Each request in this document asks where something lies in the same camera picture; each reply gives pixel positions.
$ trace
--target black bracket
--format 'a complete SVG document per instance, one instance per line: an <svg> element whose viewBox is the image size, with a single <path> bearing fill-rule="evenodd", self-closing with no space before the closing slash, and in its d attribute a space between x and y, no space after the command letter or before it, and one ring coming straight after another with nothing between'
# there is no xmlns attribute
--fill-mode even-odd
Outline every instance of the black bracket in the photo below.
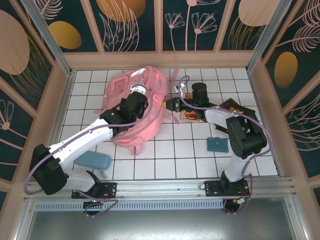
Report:
<svg viewBox="0 0 320 240"><path fill-rule="evenodd" d="M96 199L115 199L117 194L117 183L116 182L101 182L99 191L96 194L85 192L90 197ZM85 196L81 195L76 191L72 191L72 199L86 199Z"/></svg>
<svg viewBox="0 0 320 240"><path fill-rule="evenodd" d="M243 194L241 189L247 195L250 194L248 182L244 178L236 182L230 182L224 171L222 172L220 180L204 182L204 190L207 197L241 197Z"/></svg>

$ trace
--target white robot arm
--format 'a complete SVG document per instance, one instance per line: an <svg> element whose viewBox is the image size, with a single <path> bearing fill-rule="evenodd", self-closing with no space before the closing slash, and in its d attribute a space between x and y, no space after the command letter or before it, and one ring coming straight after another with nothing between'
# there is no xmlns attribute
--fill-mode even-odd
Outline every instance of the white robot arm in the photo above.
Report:
<svg viewBox="0 0 320 240"><path fill-rule="evenodd" d="M42 190L47 195L55 194L61 189L86 193L99 191L97 183L100 181L91 171L69 170L68 166L95 145L127 131L146 118L151 108L144 116L149 105L145 92L135 87L126 99L123 98L117 106L104 111L86 129L49 147L43 144L36 146L29 171L33 172L32 176Z"/></svg>

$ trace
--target blue sponge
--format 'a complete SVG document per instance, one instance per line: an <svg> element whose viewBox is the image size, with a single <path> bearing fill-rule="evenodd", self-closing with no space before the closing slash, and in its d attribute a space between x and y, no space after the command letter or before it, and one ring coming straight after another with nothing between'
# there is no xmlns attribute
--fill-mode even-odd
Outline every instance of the blue sponge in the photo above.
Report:
<svg viewBox="0 0 320 240"><path fill-rule="evenodd" d="M228 153L228 139L220 137L208 137L206 140L206 149L209 152Z"/></svg>
<svg viewBox="0 0 320 240"><path fill-rule="evenodd" d="M89 169L107 170L111 163L111 157L94 151L86 151L79 156L74 163Z"/></svg>

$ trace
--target gray floor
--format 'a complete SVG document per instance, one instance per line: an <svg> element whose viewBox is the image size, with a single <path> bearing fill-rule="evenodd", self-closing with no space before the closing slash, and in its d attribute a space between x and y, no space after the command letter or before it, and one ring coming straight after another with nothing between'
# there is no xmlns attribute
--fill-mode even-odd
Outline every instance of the gray floor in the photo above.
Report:
<svg viewBox="0 0 320 240"><path fill-rule="evenodd" d="M246 210L36 212L28 240L294 240L283 200L253 199Z"/></svg>

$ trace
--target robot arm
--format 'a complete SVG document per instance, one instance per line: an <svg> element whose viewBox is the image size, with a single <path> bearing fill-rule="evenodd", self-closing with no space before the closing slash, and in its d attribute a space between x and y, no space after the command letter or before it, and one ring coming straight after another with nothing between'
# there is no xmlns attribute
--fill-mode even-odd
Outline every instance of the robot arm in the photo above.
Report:
<svg viewBox="0 0 320 240"><path fill-rule="evenodd" d="M210 103L206 84L194 83L191 88L192 99L182 100L180 97L175 97L166 101L165 107L175 112L195 111L198 119L210 124L217 124L228 130L233 155L221 176L221 181L224 182L223 188L227 192L232 188L233 183L243 181L244 171L251 156L260 153L262 148L267 145L266 136L259 126L247 118L235 115ZM247 112L244 115L258 121L253 112Z"/></svg>
<svg viewBox="0 0 320 240"><path fill-rule="evenodd" d="M117 106L104 111L90 126L74 136L48 148L43 144L34 148L30 172L46 156L52 155L39 165L32 175L45 194L52 195L61 189L75 189L86 193L90 191L90 195L99 191L97 185L100 181L91 171L82 172L67 168L77 157L95 145L127 131L137 118L142 119L149 105L144 93L145 91L141 93L137 88Z"/></svg>

